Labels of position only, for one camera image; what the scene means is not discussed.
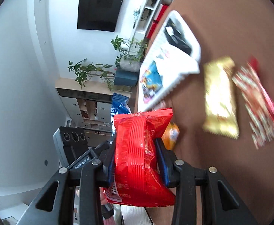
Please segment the red snack bag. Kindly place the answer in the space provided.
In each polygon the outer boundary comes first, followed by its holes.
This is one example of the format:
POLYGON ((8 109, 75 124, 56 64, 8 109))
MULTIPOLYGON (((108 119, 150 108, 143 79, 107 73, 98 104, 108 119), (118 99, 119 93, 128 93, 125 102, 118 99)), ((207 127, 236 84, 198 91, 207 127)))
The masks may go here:
POLYGON ((117 134, 115 175, 112 186, 103 190, 109 203, 149 208, 174 205, 175 195, 157 171, 154 144, 172 116, 172 109, 166 108, 113 117, 117 134))

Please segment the tall plant blue pot left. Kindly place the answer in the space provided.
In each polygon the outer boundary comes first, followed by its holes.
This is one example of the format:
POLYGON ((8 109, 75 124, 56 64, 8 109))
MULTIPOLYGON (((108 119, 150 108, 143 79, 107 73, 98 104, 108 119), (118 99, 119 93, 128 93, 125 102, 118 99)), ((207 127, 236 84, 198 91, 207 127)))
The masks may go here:
POLYGON ((76 75, 75 81, 81 86, 86 87, 87 82, 93 78, 98 78, 107 85, 111 91, 130 92, 132 87, 137 85, 137 74, 134 72, 116 69, 111 71, 110 64, 87 64, 87 59, 83 59, 77 63, 69 61, 68 70, 76 75))

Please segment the red storage box left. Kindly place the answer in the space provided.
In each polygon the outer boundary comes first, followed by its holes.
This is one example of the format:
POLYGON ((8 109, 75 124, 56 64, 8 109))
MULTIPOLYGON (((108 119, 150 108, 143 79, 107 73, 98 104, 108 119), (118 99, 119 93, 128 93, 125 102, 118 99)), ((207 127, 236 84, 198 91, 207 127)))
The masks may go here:
POLYGON ((152 34, 154 33, 156 26, 157 26, 157 22, 152 21, 146 34, 147 39, 150 39, 152 37, 152 34))

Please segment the black snack packet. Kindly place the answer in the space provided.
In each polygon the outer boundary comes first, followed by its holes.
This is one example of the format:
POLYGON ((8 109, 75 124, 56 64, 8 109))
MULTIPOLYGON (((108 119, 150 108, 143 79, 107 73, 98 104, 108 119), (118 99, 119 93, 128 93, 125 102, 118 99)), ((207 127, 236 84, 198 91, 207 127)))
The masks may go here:
POLYGON ((191 55, 191 45, 185 39, 182 25, 171 18, 169 18, 164 27, 164 35, 170 45, 177 47, 188 55, 191 55))

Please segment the gold snack packet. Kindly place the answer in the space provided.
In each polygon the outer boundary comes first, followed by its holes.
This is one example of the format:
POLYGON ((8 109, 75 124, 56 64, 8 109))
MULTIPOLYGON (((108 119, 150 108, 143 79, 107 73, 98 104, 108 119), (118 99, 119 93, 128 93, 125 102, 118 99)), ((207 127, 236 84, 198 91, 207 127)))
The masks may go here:
POLYGON ((238 139, 236 99, 232 75, 234 61, 226 56, 204 64, 205 113, 203 130, 238 139))

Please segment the black wall television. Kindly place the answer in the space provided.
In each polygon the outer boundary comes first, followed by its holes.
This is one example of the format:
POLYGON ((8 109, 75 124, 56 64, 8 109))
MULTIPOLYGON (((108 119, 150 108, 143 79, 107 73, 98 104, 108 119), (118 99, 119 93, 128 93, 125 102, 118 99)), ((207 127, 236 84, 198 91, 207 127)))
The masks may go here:
POLYGON ((77 28, 114 32, 123 0, 79 0, 77 28))

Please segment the trailing plant on cabinet left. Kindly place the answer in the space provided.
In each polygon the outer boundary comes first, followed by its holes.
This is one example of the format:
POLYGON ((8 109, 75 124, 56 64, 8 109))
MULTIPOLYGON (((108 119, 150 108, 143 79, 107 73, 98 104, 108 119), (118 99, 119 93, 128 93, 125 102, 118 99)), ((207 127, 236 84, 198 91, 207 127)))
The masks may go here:
POLYGON ((112 39, 110 43, 114 50, 119 53, 116 57, 115 64, 120 64, 121 60, 140 62, 148 48, 146 42, 143 40, 138 41, 135 38, 130 40, 116 36, 116 38, 112 39))

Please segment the red storage box right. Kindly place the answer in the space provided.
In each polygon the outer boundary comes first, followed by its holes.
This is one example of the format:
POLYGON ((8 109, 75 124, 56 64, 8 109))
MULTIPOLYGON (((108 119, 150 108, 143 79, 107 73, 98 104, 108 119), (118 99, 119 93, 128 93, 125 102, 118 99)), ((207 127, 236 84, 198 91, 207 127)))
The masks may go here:
POLYGON ((165 4, 160 4, 156 10, 156 13, 153 17, 153 21, 155 23, 158 23, 161 19, 161 17, 163 16, 163 14, 165 13, 166 9, 168 8, 168 5, 165 4))

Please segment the orange snack packet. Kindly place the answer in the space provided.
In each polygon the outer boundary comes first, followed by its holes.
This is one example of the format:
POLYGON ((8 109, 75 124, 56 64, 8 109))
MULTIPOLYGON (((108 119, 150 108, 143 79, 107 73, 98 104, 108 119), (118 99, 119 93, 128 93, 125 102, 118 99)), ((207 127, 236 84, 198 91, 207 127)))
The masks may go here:
POLYGON ((170 122, 168 124, 163 136, 161 137, 161 139, 164 143, 164 146, 167 150, 174 149, 177 139, 178 139, 178 136, 179 136, 179 133, 180 133, 180 130, 179 130, 178 126, 175 123, 170 122))

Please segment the red star heart snack packet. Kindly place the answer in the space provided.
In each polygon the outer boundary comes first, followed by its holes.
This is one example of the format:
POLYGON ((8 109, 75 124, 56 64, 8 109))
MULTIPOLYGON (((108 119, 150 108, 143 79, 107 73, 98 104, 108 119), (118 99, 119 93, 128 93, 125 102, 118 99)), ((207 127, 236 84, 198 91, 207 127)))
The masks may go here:
POLYGON ((243 96, 256 149, 274 140, 274 102, 263 87, 258 71, 259 62, 251 57, 232 78, 243 96))

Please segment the white tv cabinet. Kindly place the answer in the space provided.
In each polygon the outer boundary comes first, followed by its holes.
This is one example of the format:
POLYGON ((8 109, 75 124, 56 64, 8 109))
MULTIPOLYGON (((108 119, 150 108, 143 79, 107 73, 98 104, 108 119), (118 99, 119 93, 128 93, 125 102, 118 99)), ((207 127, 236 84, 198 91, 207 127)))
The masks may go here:
POLYGON ((136 0, 133 8, 134 24, 129 39, 145 40, 147 31, 162 0, 136 0))

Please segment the white plastic tray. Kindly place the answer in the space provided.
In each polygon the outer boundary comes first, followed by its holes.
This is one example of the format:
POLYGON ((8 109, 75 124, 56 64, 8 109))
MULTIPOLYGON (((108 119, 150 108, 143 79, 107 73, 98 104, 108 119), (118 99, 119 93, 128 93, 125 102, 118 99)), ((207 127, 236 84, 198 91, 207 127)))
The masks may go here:
POLYGON ((190 74, 199 74, 201 61, 201 47, 182 16, 175 10, 170 11, 158 31, 156 38, 150 46, 140 68, 138 82, 138 112, 151 110, 159 104, 174 88, 190 74), (177 47, 170 45, 164 35, 164 27, 167 20, 171 18, 182 25, 185 39, 191 45, 191 55, 186 54, 177 47), (146 104, 143 102, 143 90, 141 88, 141 77, 152 61, 156 62, 157 70, 162 79, 162 88, 146 104))

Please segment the blue snack bag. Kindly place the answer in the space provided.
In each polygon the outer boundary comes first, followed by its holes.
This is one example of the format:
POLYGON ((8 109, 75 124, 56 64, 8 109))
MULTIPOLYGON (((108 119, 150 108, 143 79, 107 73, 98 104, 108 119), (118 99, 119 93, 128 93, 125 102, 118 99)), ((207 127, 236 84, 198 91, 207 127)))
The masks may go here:
POLYGON ((110 109, 112 135, 115 134, 114 116, 117 114, 131 114, 128 101, 129 98, 122 94, 114 93, 112 96, 112 105, 110 109))

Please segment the wooden storage cabinet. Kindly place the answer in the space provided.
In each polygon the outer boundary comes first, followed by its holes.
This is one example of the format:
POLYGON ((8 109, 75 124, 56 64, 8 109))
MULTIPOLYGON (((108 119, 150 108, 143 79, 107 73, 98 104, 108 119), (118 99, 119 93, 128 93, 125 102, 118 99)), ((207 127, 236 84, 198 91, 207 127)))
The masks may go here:
POLYGON ((111 91, 105 83, 88 81, 81 86, 68 78, 59 78, 55 88, 76 127, 100 132, 112 130, 110 110, 113 94, 131 96, 131 91, 111 91))

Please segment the red storage box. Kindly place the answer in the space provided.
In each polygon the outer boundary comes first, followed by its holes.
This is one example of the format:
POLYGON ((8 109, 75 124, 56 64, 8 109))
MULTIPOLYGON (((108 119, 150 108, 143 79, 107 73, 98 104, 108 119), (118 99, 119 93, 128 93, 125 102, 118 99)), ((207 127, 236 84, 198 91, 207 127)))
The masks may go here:
POLYGON ((150 39, 152 37, 152 34, 154 33, 156 26, 157 26, 157 22, 152 21, 146 34, 147 39, 150 39))
POLYGON ((156 13, 153 17, 153 21, 155 23, 158 23, 161 19, 161 17, 163 16, 163 14, 165 13, 166 9, 168 8, 168 5, 165 4, 160 4, 156 10, 156 13))

